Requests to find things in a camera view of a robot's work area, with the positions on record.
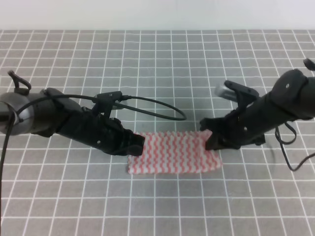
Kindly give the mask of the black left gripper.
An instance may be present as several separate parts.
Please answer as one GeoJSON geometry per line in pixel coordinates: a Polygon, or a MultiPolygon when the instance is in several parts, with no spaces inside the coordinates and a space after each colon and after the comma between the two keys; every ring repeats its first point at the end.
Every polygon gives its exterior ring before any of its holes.
{"type": "Polygon", "coordinates": [[[117,119],[108,119],[82,108],[69,115],[63,125],[63,135],[110,155],[141,156],[145,137],[124,129],[117,119]]]}

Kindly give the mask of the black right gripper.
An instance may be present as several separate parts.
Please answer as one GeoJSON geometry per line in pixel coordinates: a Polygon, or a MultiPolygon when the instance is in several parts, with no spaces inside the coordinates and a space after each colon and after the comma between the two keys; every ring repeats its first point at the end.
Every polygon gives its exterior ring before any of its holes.
{"type": "Polygon", "coordinates": [[[248,145],[244,125],[240,117],[247,109],[236,109],[221,118],[203,118],[200,121],[200,131],[209,130],[213,134],[205,143],[206,150],[239,149],[248,145]]]}

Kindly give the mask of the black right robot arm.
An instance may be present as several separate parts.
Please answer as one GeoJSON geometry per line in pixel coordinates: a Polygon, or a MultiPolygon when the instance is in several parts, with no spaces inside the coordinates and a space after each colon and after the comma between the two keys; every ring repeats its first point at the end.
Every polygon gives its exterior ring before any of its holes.
{"type": "Polygon", "coordinates": [[[222,118],[204,118],[200,129],[212,135],[206,150],[239,149],[265,143],[264,134],[288,121],[315,116],[315,79],[300,70],[284,73],[264,96],[250,87],[225,81],[217,96],[237,102],[237,109],[222,118]]]}

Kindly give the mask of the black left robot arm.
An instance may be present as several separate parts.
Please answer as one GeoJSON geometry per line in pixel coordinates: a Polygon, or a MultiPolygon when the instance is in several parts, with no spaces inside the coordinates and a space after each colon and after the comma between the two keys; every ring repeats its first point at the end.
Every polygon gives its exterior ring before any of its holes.
{"type": "Polygon", "coordinates": [[[0,96],[1,133],[6,133],[13,121],[11,135],[30,133],[49,138],[59,134],[109,155],[142,154],[145,138],[110,117],[123,100],[120,91],[94,97],[63,94],[55,88],[32,93],[28,81],[12,70],[8,75],[15,88],[0,96]]]}

